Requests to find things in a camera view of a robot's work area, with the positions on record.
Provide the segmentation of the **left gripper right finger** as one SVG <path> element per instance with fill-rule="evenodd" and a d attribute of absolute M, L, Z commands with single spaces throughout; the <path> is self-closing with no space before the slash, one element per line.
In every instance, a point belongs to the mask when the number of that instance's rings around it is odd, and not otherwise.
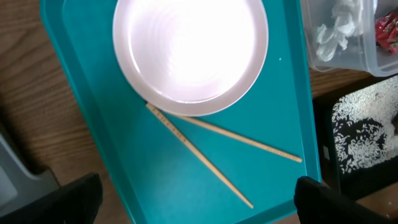
<path fill-rule="evenodd" d="M 387 218 L 346 198 L 322 183 L 303 176 L 295 186 L 294 205 L 305 224 L 394 224 Z"/>

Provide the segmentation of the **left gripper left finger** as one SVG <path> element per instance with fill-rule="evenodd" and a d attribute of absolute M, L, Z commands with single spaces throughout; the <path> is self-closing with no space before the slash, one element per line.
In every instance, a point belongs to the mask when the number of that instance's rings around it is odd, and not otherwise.
<path fill-rule="evenodd" d="M 102 203 L 101 178 L 97 173 L 90 173 L 1 217 L 1 223 L 93 224 Z"/>

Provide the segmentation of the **food scraps and rice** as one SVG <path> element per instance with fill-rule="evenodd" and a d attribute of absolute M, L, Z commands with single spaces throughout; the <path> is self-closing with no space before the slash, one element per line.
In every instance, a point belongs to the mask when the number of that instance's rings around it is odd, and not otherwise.
<path fill-rule="evenodd" d="M 342 96 L 332 107 L 331 122 L 342 174 L 397 157 L 397 81 L 384 80 Z"/>

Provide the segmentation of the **wooden chopstick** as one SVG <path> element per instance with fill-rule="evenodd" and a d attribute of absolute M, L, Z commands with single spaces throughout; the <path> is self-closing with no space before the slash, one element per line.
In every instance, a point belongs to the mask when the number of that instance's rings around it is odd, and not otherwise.
<path fill-rule="evenodd" d="M 214 164 L 184 136 L 184 134 L 155 106 L 146 103 L 146 108 L 184 145 L 199 159 L 209 170 L 217 176 L 235 195 L 237 195 L 249 208 L 254 205 L 241 193 L 241 191 L 216 167 Z"/>
<path fill-rule="evenodd" d="M 265 144 L 263 144 L 263 143 L 261 143 L 261 142 L 257 142 L 257 141 L 255 141 L 255 140 L 249 139 L 249 138 L 244 137 L 244 136 L 242 136 L 242 135 L 233 133 L 233 132 L 228 131 L 228 130 L 226 130 L 226 129 L 223 129 L 223 128 L 220 128 L 220 127 L 218 127 L 218 126 L 215 126 L 215 125 L 213 125 L 213 124 L 206 123 L 206 122 L 204 122 L 204 121 L 200 121 L 200 120 L 195 119 L 195 118 L 192 118 L 192 117 L 177 116 L 177 118 L 182 119 L 182 120 L 184 120 L 184 121 L 187 121 L 187 122 L 189 122 L 189 123 L 195 124 L 195 125 L 197 125 L 197 126 L 199 126 L 199 127 L 208 129 L 208 130 L 210 130 L 210 131 L 216 132 L 216 133 L 218 133 L 218 134 L 227 136 L 227 137 L 229 137 L 229 138 L 235 139 L 235 140 L 237 140 L 237 141 L 241 141 L 241 142 L 243 142 L 243 143 L 245 143 L 245 144 L 248 144 L 248 145 L 257 147 L 257 148 L 259 148 L 259 149 L 265 150 L 265 151 L 267 151 L 267 152 L 271 152 L 271 153 L 273 153 L 273 154 L 277 154 L 278 156 L 281 156 L 281 157 L 290 159 L 290 160 L 292 160 L 292 161 L 295 161 L 295 162 L 298 162 L 298 163 L 301 163 L 301 162 L 302 162 L 302 158 L 300 158 L 300 157 L 298 157 L 298 156 L 295 156 L 295 155 L 293 155 L 293 154 L 289 154 L 288 152 L 281 151 L 280 149 L 276 149 L 276 148 L 274 148 L 274 147 L 265 145 Z"/>

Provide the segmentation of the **white tissue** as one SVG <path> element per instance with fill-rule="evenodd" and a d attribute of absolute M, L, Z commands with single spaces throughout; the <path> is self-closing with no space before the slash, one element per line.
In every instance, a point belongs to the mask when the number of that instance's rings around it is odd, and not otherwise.
<path fill-rule="evenodd" d="M 316 55 L 323 62 L 330 61 L 337 46 L 348 48 L 348 38 L 363 34 L 363 2 L 360 0 L 339 0 L 331 10 L 333 27 L 325 24 L 317 27 L 315 40 L 318 44 Z"/>

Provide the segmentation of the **large white plate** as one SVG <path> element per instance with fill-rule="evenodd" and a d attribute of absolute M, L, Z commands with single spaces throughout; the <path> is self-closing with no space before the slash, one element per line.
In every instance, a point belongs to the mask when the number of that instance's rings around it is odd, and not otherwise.
<path fill-rule="evenodd" d="M 171 114 L 204 116 L 255 84 L 269 25 L 261 0 L 120 0 L 113 45 L 140 97 Z"/>

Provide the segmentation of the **red snack wrapper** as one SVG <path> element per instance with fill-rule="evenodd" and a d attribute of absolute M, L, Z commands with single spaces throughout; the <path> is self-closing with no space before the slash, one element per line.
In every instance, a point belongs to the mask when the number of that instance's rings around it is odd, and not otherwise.
<path fill-rule="evenodd" d="M 375 22 L 376 45 L 397 53 L 397 8 Z"/>

